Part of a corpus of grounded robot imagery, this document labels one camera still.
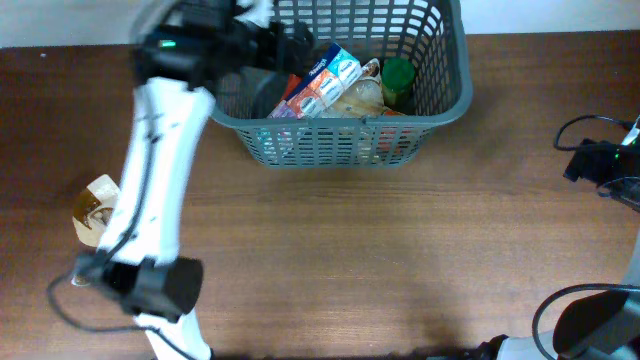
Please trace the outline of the grey plastic shopping basket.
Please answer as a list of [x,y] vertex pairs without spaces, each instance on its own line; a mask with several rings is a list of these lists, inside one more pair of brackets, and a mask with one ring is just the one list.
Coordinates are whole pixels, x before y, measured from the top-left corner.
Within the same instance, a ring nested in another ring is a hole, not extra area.
[[313,65],[332,43],[361,62],[402,58],[416,77],[396,116],[272,119],[282,73],[245,68],[220,81],[213,119],[236,132],[251,155],[273,168],[391,167],[414,158],[437,128],[459,119],[473,96],[457,0],[281,1],[271,18],[287,33],[304,22],[316,38]]

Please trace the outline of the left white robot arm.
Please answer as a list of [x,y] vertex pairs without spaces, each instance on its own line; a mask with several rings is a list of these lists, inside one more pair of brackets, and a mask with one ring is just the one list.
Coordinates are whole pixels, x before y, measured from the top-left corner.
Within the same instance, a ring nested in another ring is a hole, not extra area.
[[134,24],[136,85],[121,192],[92,254],[73,275],[133,316],[159,359],[210,359],[195,306],[203,266],[180,253],[179,226],[192,162],[217,82],[246,67],[301,72],[314,37],[274,20],[269,1],[177,1]]

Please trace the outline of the brown white snack bag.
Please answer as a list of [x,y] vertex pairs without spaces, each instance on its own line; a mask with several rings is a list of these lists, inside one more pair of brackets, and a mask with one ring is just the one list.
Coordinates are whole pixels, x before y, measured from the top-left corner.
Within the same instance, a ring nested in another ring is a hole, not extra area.
[[72,223],[81,243],[99,245],[120,195],[118,185],[107,174],[86,186],[74,202]]

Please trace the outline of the red spaghetti packet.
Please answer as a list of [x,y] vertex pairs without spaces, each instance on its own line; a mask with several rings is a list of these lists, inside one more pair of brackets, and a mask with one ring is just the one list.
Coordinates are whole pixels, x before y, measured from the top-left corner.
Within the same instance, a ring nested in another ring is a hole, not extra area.
[[[319,80],[315,79],[311,82],[310,85],[302,85],[302,78],[290,75],[287,82],[287,87],[284,91],[284,94],[281,97],[280,103],[278,106],[287,104],[287,106],[296,114],[302,115],[302,108],[299,107],[298,110],[295,110],[297,106],[297,98],[300,94],[304,93],[307,88],[309,88],[315,96],[320,100],[320,108],[316,114],[317,118],[321,118],[320,114],[329,108],[336,100],[338,100],[341,95],[356,81],[354,81],[348,88],[343,89],[342,83],[338,82],[337,88],[333,86],[333,83],[337,80],[335,76],[330,77],[329,75],[320,76],[320,80],[328,80],[329,81],[329,89],[326,90],[324,85],[319,85]],[[385,104],[385,109],[381,115],[384,116],[403,116],[403,113],[392,110],[387,107]]]

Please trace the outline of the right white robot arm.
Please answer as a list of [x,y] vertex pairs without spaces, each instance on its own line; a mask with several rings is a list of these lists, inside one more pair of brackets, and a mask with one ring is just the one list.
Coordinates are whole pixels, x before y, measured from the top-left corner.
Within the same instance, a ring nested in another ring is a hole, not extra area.
[[[639,140],[621,144],[585,138],[564,171],[571,182],[596,185],[598,195],[639,210]],[[571,302],[551,332],[540,333],[543,312],[573,293],[589,296]],[[534,314],[532,336],[500,335],[466,354],[468,359],[637,359],[639,357],[639,246],[632,251],[620,284],[569,286],[545,299]]]

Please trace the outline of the green lid spice jar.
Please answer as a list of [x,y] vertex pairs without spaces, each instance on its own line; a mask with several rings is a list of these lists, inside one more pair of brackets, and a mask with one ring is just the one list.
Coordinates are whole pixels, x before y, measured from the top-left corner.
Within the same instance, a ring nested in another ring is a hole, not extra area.
[[381,81],[385,105],[391,108],[403,106],[409,99],[416,71],[407,59],[394,57],[384,61]]

